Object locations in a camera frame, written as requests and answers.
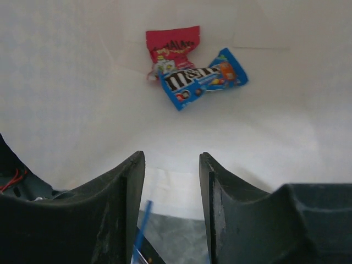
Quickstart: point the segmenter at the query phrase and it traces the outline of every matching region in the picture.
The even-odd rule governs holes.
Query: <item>dark gray plastic bracket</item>
[[[352,184],[269,194],[200,155],[211,264],[352,263]]]
[[[54,199],[26,201],[0,195],[1,260],[130,264],[144,172],[144,154],[136,152]]]

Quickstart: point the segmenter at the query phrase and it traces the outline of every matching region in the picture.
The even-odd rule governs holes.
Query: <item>red wire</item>
[[[18,176],[18,169],[16,169],[16,174],[12,178],[12,180],[10,180],[5,186],[0,186],[0,189],[1,189],[0,191],[2,191],[2,192],[6,191],[6,189],[9,188],[11,185],[18,183],[19,181],[21,181],[23,179],[23,175],[19,176],[18,178],[17,178],[17,176]]]

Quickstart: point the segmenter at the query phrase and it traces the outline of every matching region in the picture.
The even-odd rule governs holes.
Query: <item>white backdrop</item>
[[[4,0],[1,133],[31,170],[73,188],[136,150],[143,202],[201,219],[199,154],[266,190],[352,182],[352,1]],[[177,112],[148,84],[145,31],[201,25],[191,61],[229,47],[250,82]]]

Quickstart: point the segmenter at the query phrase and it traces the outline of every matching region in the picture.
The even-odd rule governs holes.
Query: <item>candy wrapper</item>
[[[248,77],[242,66],[228,48],[219,52],[209,68],[219,69],[218,75],[209,83],[207,91],[224,90],[234,86],[242,86],[248,82]]]
[[[200,27],[185,29],[154,30],[146,32],[147,48],[153,61],[148,80],[157,80],[158,73],[170,73],[174,70],[194,68],[187,54],[200,42]]]
[[[166,74],[159,71],[159,78],[179,111],[206,91],[224,90],[248,82],[246,72],[227,48],[219,52],[208,68],[175,70]]]

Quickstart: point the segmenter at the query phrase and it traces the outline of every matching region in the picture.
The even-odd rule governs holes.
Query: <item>red candy package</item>
[[[199,35],[199,26],[147,31],[147,48],[153,61],[147,79],[158,80],[159,71],[167,74],[173,70],[194,68],[186,55],[199,45]]]

